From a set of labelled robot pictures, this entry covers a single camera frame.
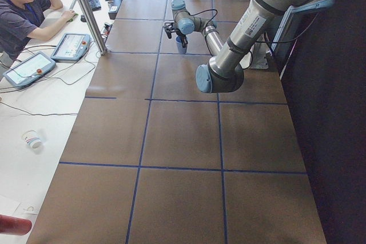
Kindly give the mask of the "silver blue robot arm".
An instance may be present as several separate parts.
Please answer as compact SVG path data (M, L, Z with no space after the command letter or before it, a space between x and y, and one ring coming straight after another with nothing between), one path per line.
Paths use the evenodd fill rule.
M249 6L234 30L223 42L212 19L191 15L184 0L172 0L173 22L164 24L166 35L179 37L182 46L187 47L186 36L201 33L211 53L207 64L196 70L196 84L203 93L231 93L240 88L244 81L244 70L240 65L243 58L258 42L274 17L283 15L289 7L296 11L311 13L324 10L335 0L250 0Z

